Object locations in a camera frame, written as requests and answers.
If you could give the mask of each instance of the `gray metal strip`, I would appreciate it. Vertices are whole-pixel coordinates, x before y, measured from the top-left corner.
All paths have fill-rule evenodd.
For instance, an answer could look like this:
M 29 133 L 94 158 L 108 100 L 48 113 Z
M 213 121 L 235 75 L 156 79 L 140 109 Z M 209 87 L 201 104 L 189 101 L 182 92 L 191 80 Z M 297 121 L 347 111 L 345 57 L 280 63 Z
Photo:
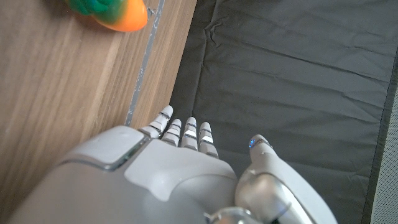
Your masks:
M 160 0 L 159 1 L 159 5 L 157 6 L 156 15 L 155 15 L 155 21 L 152 24 L 152 30 L 150 31 L 150 34 L 149 34 L 149 40 L 148 40 L 148 43 L 147 43 L 147 47 L 145 49 L 144 59 L 142 60 L 141 68 L 140 68 L 139 73 L 138 73 L 138 79 L 137 79 L 137 82 L 136 82 L 136 88 L 134 89 L 134 93 L 132 94 L 132 98 L 131 98 L 131 102 L 130 102 L 130 108 L 129 108 L 129 111 L 127 112 L 126 122 L 124 123 L 124 125 L 126 125 L 126 126 L 130 126 L 131 120 L 132 120 L 132 116 L 134 114 L 134 110 L 136 109 L 137 100 L 138 100 L 138 96 L 139 96 L 139 91 L 141 89 L 142 81 L 144 79 L 145 70 L 147 68 L 150 52 L 152 51 L 152 45 L 154 44 L 156 31 L 157 31 L 157 26 L 159 25 L 160 17 L 162 15 L 164 2 L 165 2 L 165 0 Z

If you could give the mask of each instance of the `orange toy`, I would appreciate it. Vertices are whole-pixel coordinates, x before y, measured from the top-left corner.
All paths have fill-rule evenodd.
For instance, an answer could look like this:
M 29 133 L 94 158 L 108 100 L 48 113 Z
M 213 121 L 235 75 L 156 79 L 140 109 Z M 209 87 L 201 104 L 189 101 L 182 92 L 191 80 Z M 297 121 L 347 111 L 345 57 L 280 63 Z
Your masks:
M 147 9 L 142 0 L 66 1 L 72 10 L 93 16 L 101 25 L 116 31 L 136 31 L 148 21 Z

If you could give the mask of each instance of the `wood grain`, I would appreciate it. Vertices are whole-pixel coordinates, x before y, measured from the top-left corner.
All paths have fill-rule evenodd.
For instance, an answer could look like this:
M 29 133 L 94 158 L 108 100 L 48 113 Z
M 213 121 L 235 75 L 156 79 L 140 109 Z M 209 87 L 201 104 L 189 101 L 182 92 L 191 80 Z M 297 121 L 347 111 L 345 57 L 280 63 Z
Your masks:
M 158 2 L 145 1 L 153 9 Z M 144 123 L 169 102 L 195 3 L 165 2 L 137 104 Z M 58 0 L 3 0 L 0 10 L 3 223 L 56 160 L 124 124 L 153 18 L 123 34 Z
M 196 2 L 165 2 L 131 127 L 149 124 L 170 102 Z

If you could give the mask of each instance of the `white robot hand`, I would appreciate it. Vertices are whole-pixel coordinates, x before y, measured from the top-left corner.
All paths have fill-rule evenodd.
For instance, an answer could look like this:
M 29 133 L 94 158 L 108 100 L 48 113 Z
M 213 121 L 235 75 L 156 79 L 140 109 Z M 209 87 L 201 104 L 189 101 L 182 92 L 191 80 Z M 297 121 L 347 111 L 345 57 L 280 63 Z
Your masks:
M 180 134 L 176 119 L 165 130 L 172 113 L 167 106 L 140 130 L 118 126 L 74 148 L 9 223 L 336 223 L 264 137 L 251 139 L 252 164 L 238 182 L 210 125 L 197 135 L 189 118 Z

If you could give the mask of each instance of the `gray cloth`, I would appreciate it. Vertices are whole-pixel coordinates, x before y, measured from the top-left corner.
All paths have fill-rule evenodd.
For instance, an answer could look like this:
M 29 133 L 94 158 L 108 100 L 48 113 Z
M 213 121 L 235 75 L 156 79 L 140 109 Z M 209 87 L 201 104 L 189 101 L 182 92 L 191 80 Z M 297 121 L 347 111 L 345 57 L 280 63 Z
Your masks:
M 339 223 L 366 223 L 397 11 L 396 0 L 199 0 L 170 103 L 175 116 L 208 121 L 238 175 L 250 163 L 250 138 L 265 136 Z

